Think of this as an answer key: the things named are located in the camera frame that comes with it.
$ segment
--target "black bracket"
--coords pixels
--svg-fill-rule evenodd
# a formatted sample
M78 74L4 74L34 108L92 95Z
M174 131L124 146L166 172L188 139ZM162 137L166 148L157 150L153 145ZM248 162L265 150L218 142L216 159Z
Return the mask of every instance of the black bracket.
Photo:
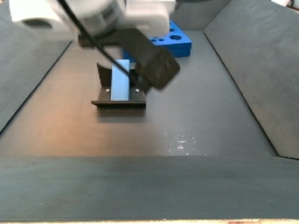
M97 74L101 87L98 90L97 100L90 102L93 105L108 109L145 108L145 93L134 86L133 83L129 83L128 101L110 101L112 70L97 64Z

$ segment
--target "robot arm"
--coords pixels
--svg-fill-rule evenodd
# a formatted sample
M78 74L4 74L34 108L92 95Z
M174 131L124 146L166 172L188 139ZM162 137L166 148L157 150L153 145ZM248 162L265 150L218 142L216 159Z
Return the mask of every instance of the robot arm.
M60 39L76 39L96 47L145 92L165 87L180 70L169 52L145 36L169 31L174 0L10 0L12 20L20 26ZM132 75L102 46L122 46L136 60Z
M92 35L136 28L146 37L169 30L174 0L68 0L68 5ZM74 39L78 31L56 0L10 0L13 22L54 39Z

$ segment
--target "blue object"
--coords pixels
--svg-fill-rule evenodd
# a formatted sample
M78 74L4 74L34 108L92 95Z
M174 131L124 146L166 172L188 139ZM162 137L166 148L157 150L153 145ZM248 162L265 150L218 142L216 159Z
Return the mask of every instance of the blue object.
M169 33L165 36L152 37L149 40L156 46L164 46L174 58L190 56L192 41L174 22L169 23L169 27ZM130 57L126 51L122 51L122 58L130 62L134 62L134 59Z
M117 63L129 70L129 60L117 59ZM110 101L128 101L129 95L129 79L126 75L118 70L118 68L112 66L112 80L110 80Z

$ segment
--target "hole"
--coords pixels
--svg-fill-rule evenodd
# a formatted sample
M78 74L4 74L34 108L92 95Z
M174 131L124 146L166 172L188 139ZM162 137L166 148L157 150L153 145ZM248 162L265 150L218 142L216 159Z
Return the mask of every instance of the hole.
M28 20L24 20L22 23L30 26L32 28L45 28L45 29L52 28L52 25L41 19L28 19Z
M178 36L178 35L172 35L169 38L170 38L170 39L174 39L174 40L180 40L182 37Z

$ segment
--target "black cable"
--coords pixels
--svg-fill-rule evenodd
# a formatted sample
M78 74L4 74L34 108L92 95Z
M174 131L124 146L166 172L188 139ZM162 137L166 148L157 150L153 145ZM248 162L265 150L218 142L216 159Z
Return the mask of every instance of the black cable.
M60 3L61 8L64 9L72 23L77 26L80 34L82 37L89 41L89 43L97 48L97 50L104 54L106 59L116 65L116 67L121 70L121 72L129 77L129 80L136 83L136 77L121 67L121 65L114 61L114 59L110 57L108 52L105 51L104 47L100 45L100 43L92 38L89 35L89 32L86 31L85 27L80 23L77 17L74 16L70 7L68 6L66 2L64 0L57 0Z

